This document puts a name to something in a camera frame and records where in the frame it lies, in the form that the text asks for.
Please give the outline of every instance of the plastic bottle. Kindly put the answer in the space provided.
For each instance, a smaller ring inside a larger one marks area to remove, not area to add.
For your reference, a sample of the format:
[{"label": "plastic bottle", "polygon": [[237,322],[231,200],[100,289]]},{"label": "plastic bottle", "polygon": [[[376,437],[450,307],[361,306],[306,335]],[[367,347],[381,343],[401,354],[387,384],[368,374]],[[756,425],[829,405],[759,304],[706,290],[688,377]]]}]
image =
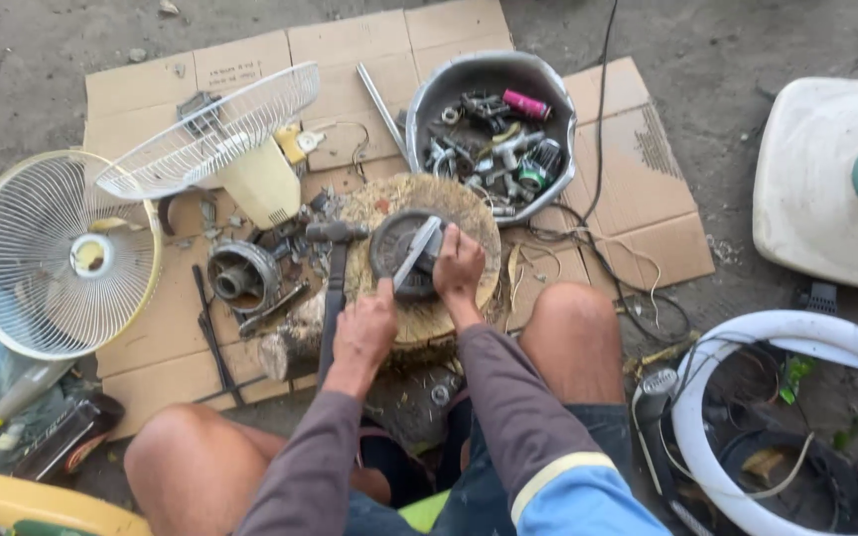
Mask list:
[{"label": "plastic bottle", "polygon": [[71,473],[101,445],[124,417],[125,408],[101,393],[78,399],[26,450],[12,476],[49,481]]},{"label": "plastic bottle", "polygon": [[65,359],[33,363],[0,399],[0,427],[48,391],[75,362],[76,359]]}]

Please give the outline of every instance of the concrete ground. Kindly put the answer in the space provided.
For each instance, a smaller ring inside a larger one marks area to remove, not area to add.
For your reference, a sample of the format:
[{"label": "concrete ground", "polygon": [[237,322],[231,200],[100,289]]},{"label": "concrete ground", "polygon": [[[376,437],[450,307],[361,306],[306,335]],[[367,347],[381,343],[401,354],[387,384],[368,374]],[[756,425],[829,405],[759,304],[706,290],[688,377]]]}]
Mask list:
[{"label": "concrete ground", "polygon": [[[0,0],[0,172],[38,152],[81,142],[84,75],[124,65],[128,49],[149,57],[294,25],[421,5],[420,0],[175,0],[162,20],[154,0]],[[609,0],[503,0],[519,50],[562,74],[597,63]],[[707,233],[726,249],[717,273],[679,285],[675,296],[703,330],[746,312],[786,307],[804,277],[759,258],[751,200],[770,95],[790,80],[858,78],[858,2],[847,0],[623,0],[609,57],[634,57],[657,101],[668,139],[697,200]],[[858,321],[858,291],[843,290],[841,314]],[[626,354],[649,349],[626,336]],[[804,397],[814,428],[842,427],[858,404],[858,377],[824,367]],[[845,386],[850,399],[837,395]],[[305,394],[232,413],[287,433]],[[124,445],[108,459],[120,461]],[[120,462],[89,463],[80,487],[130,500]]]}]

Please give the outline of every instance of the metal rod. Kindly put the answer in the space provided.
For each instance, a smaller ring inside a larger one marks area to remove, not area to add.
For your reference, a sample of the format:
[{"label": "metal rod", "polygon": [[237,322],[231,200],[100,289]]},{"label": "metal rod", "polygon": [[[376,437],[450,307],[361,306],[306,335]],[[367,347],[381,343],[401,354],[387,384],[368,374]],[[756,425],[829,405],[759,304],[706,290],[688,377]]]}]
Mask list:
[{"label": "metal rod", "polygon": [[406,142],[402,139],[402,134],[399,133],[399,129],[396,128],[396,121],[394,121],[393,116],[389,114],[389,109],[386,107],[386,103],[384,103],[382,101],[382,97],[379,96],[379,91],[375,89],[373,79],[369,77],[369,73],[366,72],[366,67],[362,63],[357,65],[357,72],[359,73],[359,77],[363,79],[366,90],[369,91],[370,96],[373,97],[375,107],[379,110],[379,115],[382,116],[383,122],[386,123],[386,128],[389,129],[389,134],[393,135],[393,140],[396,141],[396,146],[399,147],[399,153],[402,154],[403,158],[405,158]]}]

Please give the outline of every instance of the long-sleeve shirt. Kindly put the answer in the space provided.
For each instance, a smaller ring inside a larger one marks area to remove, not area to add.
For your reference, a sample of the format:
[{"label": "long-sleeve shirt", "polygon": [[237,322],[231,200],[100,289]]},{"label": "long-sleeve shirt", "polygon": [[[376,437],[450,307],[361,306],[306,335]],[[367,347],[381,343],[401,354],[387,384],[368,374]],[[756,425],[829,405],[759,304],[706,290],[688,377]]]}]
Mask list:
[{"label": "long-sleeve shirt", "polygon": [[[459,360],[519,535],[670,534],[513,339],[470,326],[459,335]],[[320,392],[235,534],[341,534],[361,410],[352,397]]]}]

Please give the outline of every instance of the cardboard sheet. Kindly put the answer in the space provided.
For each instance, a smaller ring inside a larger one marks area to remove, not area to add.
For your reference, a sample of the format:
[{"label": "cardboard sheet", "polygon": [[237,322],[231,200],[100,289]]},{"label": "cardboard sheet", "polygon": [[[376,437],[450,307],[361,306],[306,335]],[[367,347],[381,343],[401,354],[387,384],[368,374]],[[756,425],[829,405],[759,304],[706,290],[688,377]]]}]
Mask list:
[{"label": "cardboard sheet", "polygon": [[[115,158],[171,126],[175,107],[197,91],[227,94],[282,68],[316,61],[320,92],[301,114],[306,129],[327,133],[311,154],[310,170],[300,184],[303,202],[322,188],[338,193],[359,188],[362,178],[351,166],[354,150],[369,180],[407,172],[408,166],[356,73],[363,62],[394,113],[408,106],[419,83],[434,68],[456,55],[484,50],[510,50],[512,40],[498,0],[460,0],[417,9],[375,13],[354,19],[292,28],[240,41],[156,59],[137,66],[90,74],[86,78],[89,110],[84,148]],[[575,145],[577,175],[561,201],[578,212],[595,194],[598,103],[601,69],[567,76],[566,86],[578,114]],[[713,272],[704,230],[693,198],[667,144],[660,119],[630,58],[609,64],[603,128],[603,186],[590,219],[599,249],[616,273],[640,287],[650,287],[657,268],[627,251],[644,252],[661,268],[658,286]],[[238,211],[222,191],[217,194],[217,220]],[[191,265],[206,261],[208,241],[200,237],[199,195],[173,202],[170,220],[176,231],[164,249],[160,281],[148,308],[121,336],[97,352],[98,372],[107,393],[128,413],[115,438],[137,432],[157,410],[173,402],[190,402],[219,390],[214,360],[197,327],[199,299]],[[538,226],[566,230],[570,215],[545,210]],[[248,229],[232,230],[243,238]],[[190,247],[182,241],[194,238]],[[505,230],[503,242],[537,242],[522,229]],[[601,288],[615,298],[614,282],[587,248],[570,242],[546,243],[562,263],[540,250],[528,251],[534,265],[525,266],[509,327],[524,325],[535,299],[554,280],[575,280]],[[545,275],[545,282],[535,275]],[[212,306],[215,328],[235,379],[259,374],[256,339],[241,342],[236,322],[222,304]],[[262,382],[244,389],[252,402],[314,384],[313,377],[291,385]],[[229,396],[208,403],[232,406]]]}]

